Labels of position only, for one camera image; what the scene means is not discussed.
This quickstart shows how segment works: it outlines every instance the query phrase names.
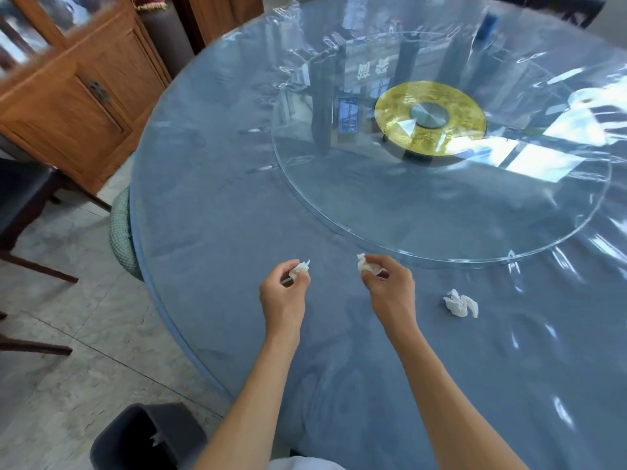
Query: cabinet handle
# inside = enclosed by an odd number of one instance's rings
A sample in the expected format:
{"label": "cabinet handle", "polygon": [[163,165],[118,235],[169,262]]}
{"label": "cabinet handle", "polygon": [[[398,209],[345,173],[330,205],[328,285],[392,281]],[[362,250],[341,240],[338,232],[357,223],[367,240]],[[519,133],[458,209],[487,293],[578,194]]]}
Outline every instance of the cabinet handle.
{"label": "cabinet handle", "polygon": [[96,81],[92,81],[89,83],[89,90],[100,102],[107,102],[109,100],[109,93],[106,89],[98,84]]}

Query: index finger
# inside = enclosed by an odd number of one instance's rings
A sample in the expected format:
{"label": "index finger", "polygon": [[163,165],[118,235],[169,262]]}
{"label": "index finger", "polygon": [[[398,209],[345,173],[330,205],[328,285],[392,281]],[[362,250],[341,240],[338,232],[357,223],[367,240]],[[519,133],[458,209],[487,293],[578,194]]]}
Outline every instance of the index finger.
{"label": "index finger", "polygon": [[281,262],[270,271],[270,274],[268,274],[268,280],[273,282],[280,282],[283,275],[286,272],[292,270],[298,264],[300,264],[300,260],[298,259],[286,260],[285,262]]}
{"label": "index finger", "polygon": [[390,273],[399,272],[404,269],[402,265],[396,262],[390,256],[379,256],[377,254],[366,254],[365,255],[366,262],[370,262],[371,264],[377,264],[381,267],[386,268],[386,270]]}

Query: white crumpled paper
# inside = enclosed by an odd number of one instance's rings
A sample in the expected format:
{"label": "white crumpled paper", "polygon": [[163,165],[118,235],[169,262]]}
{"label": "white crumpled paper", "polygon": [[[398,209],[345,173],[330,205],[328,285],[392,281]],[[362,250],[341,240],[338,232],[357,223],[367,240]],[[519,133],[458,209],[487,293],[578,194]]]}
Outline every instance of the white crumpled paper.
{"label": "white crumpled paper", "polygon": [[450,298],[444,297],[444,302],[453,315],[463,318],[468,314],[468,308],[470,308],[474,318],[479,316],[479,304],[470,297],[466,295],[459,296],[455,289],[451,290],[447,295],[450,295]]}
{"label": "white crumpled paper", "polygon": [[292,280],[294,280],[294,282],[296,281],[296,277],[298,277],[299,272],[309,270],[310,261],[311,260],[308,260],[307,262],[301,262],[288,273],[288,275],[292,278]]}
{"label": "white crumpled paper", "polygon": [[379,275],[383,271],[387,272],[386,269],[384,269],[383,267],[381,267],[378,264],[371,264],[370,262],[366,262],[365,261],[365,254],[357,254],[357,260],[358,260],[358,262],[357,262],[357,270],[359,271],[360,274],[363,271],[368,271],[372,275],[377,276],[377,275]]}

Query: clear plastic table cover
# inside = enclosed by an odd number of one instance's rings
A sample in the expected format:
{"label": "clear plastic table cover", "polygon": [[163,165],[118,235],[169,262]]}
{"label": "clear plastic table cover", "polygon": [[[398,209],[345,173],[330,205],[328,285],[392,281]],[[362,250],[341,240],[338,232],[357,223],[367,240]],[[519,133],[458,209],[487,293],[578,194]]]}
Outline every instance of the clear plastic table cover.
{"label": "clear plastic table cover", "polygon": [[[488,0],[316,0],[247,23],[180,73],[136,152],[132,230],[161,317],[233,398],[263,341],[258,284],[310,259],[279,435],[349,470],[435,468],[357,274],[356,254],[388,250],[412,268],[432,347],[530,468],[624,468],[626,67],[582,30]],[[450,164],[393,149],[377,164],[367,102],[419,80],[473,97],[485,137]],[[479,318],[446,310],[451,288]]]}

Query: person's left hand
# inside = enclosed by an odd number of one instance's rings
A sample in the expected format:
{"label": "person's left hand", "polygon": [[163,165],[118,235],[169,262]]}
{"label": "person's left hand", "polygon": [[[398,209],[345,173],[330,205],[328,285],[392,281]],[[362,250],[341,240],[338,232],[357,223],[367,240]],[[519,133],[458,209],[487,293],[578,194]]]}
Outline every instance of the person's left hand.
{"label": "person's left hand", "polygon": [[307,271],[301,271],[296,281],[285,285],[281,282],[299,263],[298,259],[293,259],[278,264],[259,286],[259,300],[266,317],[266,339],[280,336],[294,339],[298,345],[305,315],[305,292],[311,279]]}

